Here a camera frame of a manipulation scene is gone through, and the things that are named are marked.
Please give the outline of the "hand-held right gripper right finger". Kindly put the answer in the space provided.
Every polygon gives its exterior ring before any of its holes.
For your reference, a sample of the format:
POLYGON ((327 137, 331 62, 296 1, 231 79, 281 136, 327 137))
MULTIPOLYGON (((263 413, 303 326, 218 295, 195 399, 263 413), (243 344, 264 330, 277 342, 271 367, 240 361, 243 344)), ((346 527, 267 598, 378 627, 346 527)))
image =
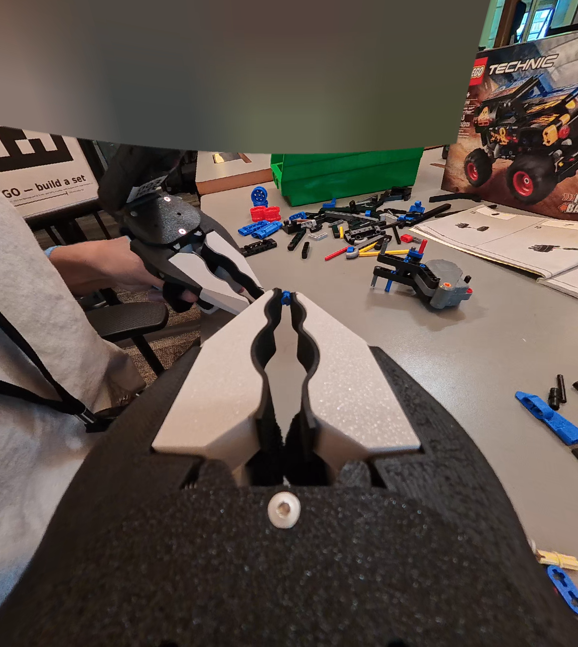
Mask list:
POLYGON ((301 293, 292 293, 290 310, 307 374, 285 441, 288 482, 327 485, 349 461, 418 451, 421 442, 366 342, 301 293))

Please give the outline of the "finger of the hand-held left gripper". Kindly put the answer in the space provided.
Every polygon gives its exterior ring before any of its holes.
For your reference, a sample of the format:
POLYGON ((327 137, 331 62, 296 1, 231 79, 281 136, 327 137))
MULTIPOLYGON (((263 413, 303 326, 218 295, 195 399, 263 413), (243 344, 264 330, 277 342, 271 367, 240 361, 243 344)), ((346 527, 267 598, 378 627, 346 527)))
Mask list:
POLYGON ((218 278, 209 269, 206 261, 197 253, 177 253, 169 259, 177 269, 180 279, 191 287, 198 287, 197 304, 201 310, 210 313, 221 309, 232 314, 244 311, 249 301, 235 292, 229 283, 218 278))
POLYGON ((263 295, 264 289, 246 258, 216 231, 205 235, 199 254, 215 276, 227 281, 236 292, 246 291, 254 300, 263 295))

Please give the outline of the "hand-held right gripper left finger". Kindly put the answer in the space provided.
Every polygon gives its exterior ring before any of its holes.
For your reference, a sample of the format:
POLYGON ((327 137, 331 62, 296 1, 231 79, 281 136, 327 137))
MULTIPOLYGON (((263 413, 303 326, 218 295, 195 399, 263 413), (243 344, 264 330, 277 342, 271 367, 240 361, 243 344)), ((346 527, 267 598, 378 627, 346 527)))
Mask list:
POLYGON ((265 373, 282 295, 264 293, 202 344, 153 441, 156 452, 244 466, 253 485, 283 483, 283 441, 265 373))

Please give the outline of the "blue lego beams cluster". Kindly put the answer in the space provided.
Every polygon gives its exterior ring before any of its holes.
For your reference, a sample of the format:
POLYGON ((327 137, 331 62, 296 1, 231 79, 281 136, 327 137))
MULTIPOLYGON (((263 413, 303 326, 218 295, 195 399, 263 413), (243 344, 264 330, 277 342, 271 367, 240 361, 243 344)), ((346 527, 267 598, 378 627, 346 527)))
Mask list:
POLYGON ((256 239, 265 239, 282 229, 282 227, 283 223, 281 221, 262 220, 246 225, 238 229, 237 232, 241 236, 253 236, 256 239))

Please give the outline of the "lego chassis with grey motor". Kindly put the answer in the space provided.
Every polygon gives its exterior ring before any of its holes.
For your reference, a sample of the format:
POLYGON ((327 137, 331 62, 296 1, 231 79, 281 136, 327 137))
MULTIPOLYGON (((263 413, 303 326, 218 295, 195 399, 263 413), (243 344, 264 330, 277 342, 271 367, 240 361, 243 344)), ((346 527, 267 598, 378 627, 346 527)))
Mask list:
POLYGON ((411 247, 406 254, 388 254, 383 244, 378 253, 378 265, 374 267, 371 288, 379 278, 386 279, 385 292, 393 283, 411 288, 420 300, 434 309, 455 307, 470 299, 473 290, 469 286, 471 276, 464 276, 462 269, 450 261, 433 259, 424 262, 423 253, 428 243, 423 239, 419 248, 411 247))

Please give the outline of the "pile of loose lego pieces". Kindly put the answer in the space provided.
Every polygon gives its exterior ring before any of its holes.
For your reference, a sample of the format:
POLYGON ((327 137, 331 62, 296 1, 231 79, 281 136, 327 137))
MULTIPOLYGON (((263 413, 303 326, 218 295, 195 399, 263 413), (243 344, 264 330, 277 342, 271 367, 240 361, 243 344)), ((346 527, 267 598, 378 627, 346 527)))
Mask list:
POLYGON ((425 207, 420 201, 415 201, 406 210, 396 208, 397 202, 406 202, 411 196, 412 188, 407 186, 393 187, 380 195, 350 200, 343 206, 337 206, 335 199, 332 199, 323 203, 317 211, 302 211, 289 216, 282 221, 282 230, 294 236, 299 230, 307 229, 306 236, 329 228, 334 238, 357 245, 374 236, 381 236, 385 231, 392 232, 399 238, 401 229, 410 228, 433 217, 449 215, 450 200, 470 198, 480 201, 478 196, 468 193, 450 193, 430 198, 430 202, 435 203, 432 207, 425 207))

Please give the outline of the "large blue lego panel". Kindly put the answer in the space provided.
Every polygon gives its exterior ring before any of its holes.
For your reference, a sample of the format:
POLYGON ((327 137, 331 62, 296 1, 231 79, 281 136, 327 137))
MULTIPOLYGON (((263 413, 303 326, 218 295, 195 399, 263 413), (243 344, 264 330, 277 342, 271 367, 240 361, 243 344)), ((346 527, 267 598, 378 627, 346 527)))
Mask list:
POLYGON ((578 444, 578 427, 553 410, 544 400, 531 393, 518 391, 515 398, 533 416, 547 425, 567 446, 578 444))

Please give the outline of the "lego instruction booklet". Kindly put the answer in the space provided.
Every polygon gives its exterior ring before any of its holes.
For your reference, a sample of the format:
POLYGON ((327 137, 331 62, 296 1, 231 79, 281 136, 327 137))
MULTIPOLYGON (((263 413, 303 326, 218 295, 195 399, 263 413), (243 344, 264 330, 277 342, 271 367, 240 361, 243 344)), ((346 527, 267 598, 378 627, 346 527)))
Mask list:
POLYGON ((511 214, 477 206, 411 229, 449 247, 531 272, 578 299, 578 221, 511 214))

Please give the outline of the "pale yellow lego piece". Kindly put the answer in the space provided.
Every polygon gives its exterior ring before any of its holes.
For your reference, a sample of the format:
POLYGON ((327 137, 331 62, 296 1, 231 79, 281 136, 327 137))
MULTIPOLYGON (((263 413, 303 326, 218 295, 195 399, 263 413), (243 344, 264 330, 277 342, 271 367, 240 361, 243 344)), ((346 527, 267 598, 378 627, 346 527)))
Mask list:
POLYGON ((533 552, 537 562, 541 565, 558 567, 562 570, 578 571, 578 559, 575 556, 555 551, 545 551, 538 548, 533 549, 533 552))

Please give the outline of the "blue angled lego beam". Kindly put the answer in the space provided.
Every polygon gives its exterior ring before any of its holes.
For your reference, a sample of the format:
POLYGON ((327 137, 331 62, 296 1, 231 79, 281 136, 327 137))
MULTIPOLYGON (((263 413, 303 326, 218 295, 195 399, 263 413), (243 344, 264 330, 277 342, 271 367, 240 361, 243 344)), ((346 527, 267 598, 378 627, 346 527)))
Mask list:
POLYGON ((578 588, 569 574, 556 565, 546 566, 546 574, 560 597, 570 607, 571 611, 578 616, 578 588))

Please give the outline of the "lego set cardboard box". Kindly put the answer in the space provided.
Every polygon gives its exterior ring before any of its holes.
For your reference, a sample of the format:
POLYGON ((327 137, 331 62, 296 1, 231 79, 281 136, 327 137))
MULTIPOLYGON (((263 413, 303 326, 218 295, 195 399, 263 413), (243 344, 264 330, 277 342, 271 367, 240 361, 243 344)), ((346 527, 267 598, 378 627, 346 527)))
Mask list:
POLYGON ((477 54, 441 189, 578 221, 578 30, 477 54))

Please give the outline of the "person's left hand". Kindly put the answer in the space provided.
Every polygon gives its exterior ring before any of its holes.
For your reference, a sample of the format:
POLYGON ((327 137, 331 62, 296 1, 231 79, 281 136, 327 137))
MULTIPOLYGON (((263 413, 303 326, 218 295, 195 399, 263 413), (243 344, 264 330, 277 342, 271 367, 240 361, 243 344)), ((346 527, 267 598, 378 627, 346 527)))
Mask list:
POLYGON ((163 280, 145 268, 126 237, 55 247, 49 259, 77 297, 119 287, 130 292, 146 291, 148 300, 164 301, 159 291, 163 280))

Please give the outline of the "black office chair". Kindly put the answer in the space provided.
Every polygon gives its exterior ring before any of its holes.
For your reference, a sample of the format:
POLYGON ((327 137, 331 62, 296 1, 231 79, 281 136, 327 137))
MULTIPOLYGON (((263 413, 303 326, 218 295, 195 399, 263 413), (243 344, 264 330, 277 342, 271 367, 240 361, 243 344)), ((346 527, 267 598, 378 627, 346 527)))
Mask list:
MULTIPOLYGON (((54 214, 27 217, 26 222, 33 232, 39 230, 49 232, 51 228, 55 228, 60 235, 58 240, 55 240, 54 236, 51 237, 56 247, 75 245, 86 241, 127 238, 120 231, 114 217, 97 204, 93 204, 91 209, 82 206, 54 214)), ((104 288, 80 297, 71 294, 76 300, 79 300, 96 293, 103 297, 105 306, 85 310, 88 322, 91 323, 94 330, 102 339, 111 343, 130 340, 139 350, 154 375, 161 376, 165 366, 149 344, 146 336, 157 333, 159 334, 157 339, 161 340, 180 335, 176 329, 168 331, 171 307, 165 301, 164 295, 163 302, 154 302, 148 300, 146 291, 130 292, 119 287, 104 288)))

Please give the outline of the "white printed sign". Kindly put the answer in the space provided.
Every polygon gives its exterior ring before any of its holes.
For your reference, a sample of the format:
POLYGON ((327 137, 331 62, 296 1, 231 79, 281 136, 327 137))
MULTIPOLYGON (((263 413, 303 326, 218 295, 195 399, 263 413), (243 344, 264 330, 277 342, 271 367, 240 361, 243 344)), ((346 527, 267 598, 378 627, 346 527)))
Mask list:
POLYGON ((0 191, 28 217, 95 200, 98 183, 76 138, 0 126, 0 191))

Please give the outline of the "green plastic bin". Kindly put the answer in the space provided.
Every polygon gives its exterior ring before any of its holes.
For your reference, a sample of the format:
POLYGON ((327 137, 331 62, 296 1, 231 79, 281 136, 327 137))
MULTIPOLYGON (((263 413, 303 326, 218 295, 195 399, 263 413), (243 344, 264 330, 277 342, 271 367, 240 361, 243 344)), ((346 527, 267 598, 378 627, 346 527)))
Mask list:
POLYGON ((274 182, 292 206, 326 202, 416 180, 423 147, 337 154, 274 153, 274 182))

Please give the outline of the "person's grey sweatshirt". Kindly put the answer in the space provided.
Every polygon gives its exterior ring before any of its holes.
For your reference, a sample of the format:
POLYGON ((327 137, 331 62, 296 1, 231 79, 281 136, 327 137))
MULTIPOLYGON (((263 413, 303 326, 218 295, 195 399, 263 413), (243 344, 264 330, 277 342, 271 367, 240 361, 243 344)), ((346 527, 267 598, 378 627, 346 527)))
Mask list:
MULTIPOLYGON (((0 312, 55 380, 92 411, 144 387, 129 356, 101 339, 67 287, 0 287, 0 312)), ((75 416, 0 395, 0 605, 92 443, 75 416)))

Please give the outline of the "glass window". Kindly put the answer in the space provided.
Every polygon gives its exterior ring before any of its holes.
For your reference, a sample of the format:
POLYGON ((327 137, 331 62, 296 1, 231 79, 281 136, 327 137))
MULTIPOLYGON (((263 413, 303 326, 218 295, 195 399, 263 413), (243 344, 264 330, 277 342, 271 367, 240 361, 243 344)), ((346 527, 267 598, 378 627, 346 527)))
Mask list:
MULTIPOLYGON (((523 1, 526 8, 511 43, 544 38, 551 28, 578 23, 578 1, 523 1)), ((503 17, 505 1, 491 1, 480 37, 479 47, 496 47, 496 36, 503 17)))

